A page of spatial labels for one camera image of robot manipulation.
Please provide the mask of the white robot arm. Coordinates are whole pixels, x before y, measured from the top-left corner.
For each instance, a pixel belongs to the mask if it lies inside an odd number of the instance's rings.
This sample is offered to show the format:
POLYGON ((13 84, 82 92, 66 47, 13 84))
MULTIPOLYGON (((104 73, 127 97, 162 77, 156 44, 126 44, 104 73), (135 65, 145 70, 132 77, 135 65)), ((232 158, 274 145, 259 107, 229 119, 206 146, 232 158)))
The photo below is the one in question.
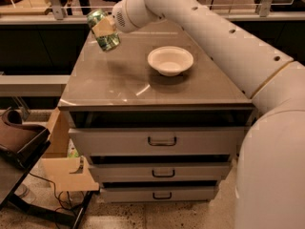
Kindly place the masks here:
POLYGON ((92 30, 179 25, 252 100, 262 116, 237 164, 235 229, 305 229, 305 67, 197 0, 122 0, 92 30))

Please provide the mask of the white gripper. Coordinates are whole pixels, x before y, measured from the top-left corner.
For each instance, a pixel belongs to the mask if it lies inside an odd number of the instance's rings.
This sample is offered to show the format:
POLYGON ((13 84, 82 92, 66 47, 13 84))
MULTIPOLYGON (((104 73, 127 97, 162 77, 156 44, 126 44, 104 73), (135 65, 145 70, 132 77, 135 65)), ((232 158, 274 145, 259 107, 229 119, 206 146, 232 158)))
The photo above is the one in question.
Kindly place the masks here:
POLYGON ((116 28, 125 33, 137 31, 158 20, 158 16, 146 7, 144 0, 122 0, 116 3, 112 17, 106 16, 92 27, 96 37, 111 35, 116 28))

